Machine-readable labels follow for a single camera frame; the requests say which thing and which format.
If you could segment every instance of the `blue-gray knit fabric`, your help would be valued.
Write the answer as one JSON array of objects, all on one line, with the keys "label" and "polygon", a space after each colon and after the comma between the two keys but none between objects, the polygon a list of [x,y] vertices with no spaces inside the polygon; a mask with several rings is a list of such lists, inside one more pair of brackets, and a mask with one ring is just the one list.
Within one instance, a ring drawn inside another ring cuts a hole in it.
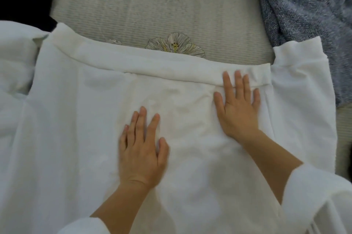
[{"label": "blue-gray knit fabric", "polygon": [[260,0],[272,46],[321,37],[336,106],[352,102],[352,0]]}]

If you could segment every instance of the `hand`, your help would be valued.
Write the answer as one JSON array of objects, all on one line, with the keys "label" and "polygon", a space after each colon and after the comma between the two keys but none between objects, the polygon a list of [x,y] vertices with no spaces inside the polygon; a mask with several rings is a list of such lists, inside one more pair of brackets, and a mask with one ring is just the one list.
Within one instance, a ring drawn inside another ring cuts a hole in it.
[{"label": "hand", "polygon": [[251,104],[251,88],[248,75],[242,79],[240,71],[235,72],[236,95],[227,72],[222,75],[225,90],[225,105],[219,92],[214,93],[214,103],[222,130],[226,135],[244,145],[258,131],[258,110],[261,103],[259,89],[253,92]]},{"label": "hand", "polygon": [[149,191],[160,183],[168,162],[169,146],[161,138],[157,155],[155,131],[160,116],[154,115],[144,135],[146,115],[147,110],[142,106],[139,114],[133,113],[130,126],[124,128],[119,141],[119,174],[121,185],[139,184]]}]

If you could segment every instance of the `white flower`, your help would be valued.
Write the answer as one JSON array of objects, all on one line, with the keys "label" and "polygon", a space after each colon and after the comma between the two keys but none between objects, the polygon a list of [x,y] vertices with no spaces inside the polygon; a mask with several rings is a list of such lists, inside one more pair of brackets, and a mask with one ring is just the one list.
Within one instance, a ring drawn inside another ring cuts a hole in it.
[{"label": "white flower", "polygon": [[122,45],[122,42],[121,42],[121,41],[117,41],[117,40],[115,40],[115,39],[109,39],[109,40],[106,40],[105,42],[111,43],[111,44]]},{"label": "white flower", "polygon": [[192,40],[183,33],[171,33],[165,41],[163,38],[157,37],[148,41],[146,49],[166,51],[169,53],[188,54],[198,57],[205,57],[202,48],[192,43]]}]

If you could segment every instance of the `garment sleeve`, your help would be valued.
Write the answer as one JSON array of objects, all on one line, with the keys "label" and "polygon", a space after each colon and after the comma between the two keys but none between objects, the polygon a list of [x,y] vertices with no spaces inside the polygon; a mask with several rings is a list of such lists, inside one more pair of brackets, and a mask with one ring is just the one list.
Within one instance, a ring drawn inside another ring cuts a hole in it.
[{"label": "garment sleeve", "polygon": [[57,234],[110,234],[99,218],[81,218],[65,226]]},{"label": "garment sleeve", "polygon": [[304,164],[285,187],[282,233],[352,233],[352,184],[346,179]]}]

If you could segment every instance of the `forearm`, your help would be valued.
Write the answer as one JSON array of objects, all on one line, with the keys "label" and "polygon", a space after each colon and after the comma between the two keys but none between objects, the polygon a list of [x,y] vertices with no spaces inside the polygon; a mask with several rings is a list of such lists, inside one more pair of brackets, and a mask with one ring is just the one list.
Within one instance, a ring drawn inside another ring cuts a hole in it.
[{"label": "forearm", "polygon": [[303,164],[302,161],[262,131],[256,132],[253,138],[243,144],[243,147],[258,166],[281,204],[288,178],[294,169]]},{"label": "forearm", "polygon": [[148,189],[139,184],[124,184],[90,216],[100,218],[111,234],[128,234]]}]

